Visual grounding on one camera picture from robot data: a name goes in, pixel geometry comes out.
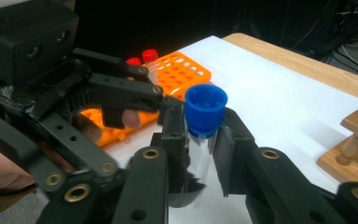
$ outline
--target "wooden table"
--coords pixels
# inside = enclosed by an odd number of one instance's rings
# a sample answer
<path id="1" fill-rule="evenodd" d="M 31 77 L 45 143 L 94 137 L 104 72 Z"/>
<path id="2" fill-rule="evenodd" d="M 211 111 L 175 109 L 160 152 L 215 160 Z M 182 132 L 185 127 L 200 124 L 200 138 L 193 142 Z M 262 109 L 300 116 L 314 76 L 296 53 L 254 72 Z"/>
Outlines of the wooden table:
<path id="1" fill-rule="evenodd" d="M 223 38 L 229 43 L 249 50 L 298 73 L 312 77 L 324 84 L 358 97 L 358 76 L 329 64 L 299 55 L 287 49 L 244 34 L 233 34 Z"/>

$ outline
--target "wooden base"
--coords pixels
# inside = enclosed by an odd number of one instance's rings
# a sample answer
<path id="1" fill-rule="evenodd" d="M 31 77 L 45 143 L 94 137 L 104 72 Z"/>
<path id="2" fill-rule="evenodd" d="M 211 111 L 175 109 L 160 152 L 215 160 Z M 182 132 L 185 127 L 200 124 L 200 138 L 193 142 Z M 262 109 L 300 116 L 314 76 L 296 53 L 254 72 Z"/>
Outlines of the wooden base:
<path id="1" fill-rule="evenodd" d="M 320 167 L 341 183 L 349 181 L 358 182 L 358 154 L 347 166 L 341 165 L 336 161 L 336 157 L 340 154 L 340 151 L 347 140 L 348 139 L 345 139 L 330 149 L 317 161 L 317 164 Z"/>

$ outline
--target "orange plastic rack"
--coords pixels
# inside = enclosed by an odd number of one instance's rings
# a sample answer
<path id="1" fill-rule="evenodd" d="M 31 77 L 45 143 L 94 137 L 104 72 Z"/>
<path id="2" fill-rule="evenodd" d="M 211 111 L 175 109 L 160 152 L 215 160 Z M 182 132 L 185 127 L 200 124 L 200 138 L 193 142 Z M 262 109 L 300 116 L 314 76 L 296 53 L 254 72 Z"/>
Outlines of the orange plastic rack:
<path id="1" fill-rule="evenodd" d="M 211 80 L 211 72 L 180 52 L 161 57 L 157 62 L 158 84 L 164 90 L 165 95 L 171 95 L 184 101 L 188 88 L 196 84 L 208 83 Z M 103 136 L 98 142 L 99 147 L 115 141 L 123 141 L 127 134 L 134 131 L 131 128 L 104 127 L 100 109 L 87 109 L 82 114 L 91 119 L 103 131 Z M 142 126 L 158 118 L 158 113 L 139 112 L 139 115 Z"/>

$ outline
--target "white tabletop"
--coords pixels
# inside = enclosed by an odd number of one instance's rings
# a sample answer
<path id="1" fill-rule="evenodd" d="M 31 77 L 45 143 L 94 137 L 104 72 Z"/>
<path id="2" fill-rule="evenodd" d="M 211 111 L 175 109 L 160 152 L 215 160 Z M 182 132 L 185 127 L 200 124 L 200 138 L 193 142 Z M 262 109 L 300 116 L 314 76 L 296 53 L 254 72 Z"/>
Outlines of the white tabletop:
<path id="1" fill-rule="evenodd" d="M 284 152 L 313 184 L 336 192 L 339 184 L 316 161 L 351 132 L 340 122 L 358 109 L 358 98 L 211 36 L 180 49 L 212 73 L 260 147 Z M 156 124 L 144 127 L 106 151 L 124 167 L 133 153 L 150 144 Z M 245 196 L 224 198 L 214 164 L 200 206 L 169 211 L 169 223 L 251 223 Z"/>

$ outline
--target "black cable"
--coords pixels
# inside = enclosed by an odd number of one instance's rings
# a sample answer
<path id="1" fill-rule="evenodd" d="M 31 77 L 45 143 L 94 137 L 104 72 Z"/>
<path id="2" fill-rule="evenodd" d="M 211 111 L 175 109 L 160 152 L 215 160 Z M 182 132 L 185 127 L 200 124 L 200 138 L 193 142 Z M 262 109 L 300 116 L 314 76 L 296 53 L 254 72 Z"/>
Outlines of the black cable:
<path id="1" fill-rule="evenodd" d="M 358 74 L 358 70 L 357 70 L 356 68 L 354 68 L 354 67 L 352 67 L 352 66 L 350 66 L 350 65 L 348 65 L 348 64 L 346 64 L 346 63 L 344 63 L 344 62 L 342 62 L 340 59 L 338 59 L 338 58 L 334 55 L 334 52 L 333 52 L 333 51 L 332 51 L 332 53 L 331 53 L 331 57 L 334 58 L 338 63 L 341 63 L 341 64 L 347 66 L 348 68 L 350 68 L 351 70 L 353 70 L 354 72 L 356 72 L 356 73 Z"/>
<path id="2" fill-rule="evenodd" d="M 336 49 L 336 53 L 339 54 L 341 57 L 346 58 L 347 60 L 349 60 L 350 62 L 352 62 L 358 66 L 357 62 L 355 62 L 352 58 L 348 57 L 347 55 L 339 52 L 338 49 Z"/>

